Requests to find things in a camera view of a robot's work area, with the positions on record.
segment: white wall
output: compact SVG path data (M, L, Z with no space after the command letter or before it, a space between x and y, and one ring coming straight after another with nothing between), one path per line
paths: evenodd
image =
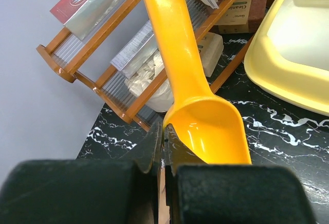
M0 185L20 161L76 158L103 105L83 84L57 76L35 50L62 28L49 12L57 1L0 0ZM140 4L83 72L95 79L146 20Z

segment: black marble countertop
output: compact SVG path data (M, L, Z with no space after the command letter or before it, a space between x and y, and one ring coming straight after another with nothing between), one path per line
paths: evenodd
M224 35L224 52L212 83L249 40L249 34ZM301 109L253 84L243 63L216 93L240 111L252 163L290 168L302 182L318 223L329 223L329 117ZM146 132L123 122L104 105L78 158L117 158L132 150Z

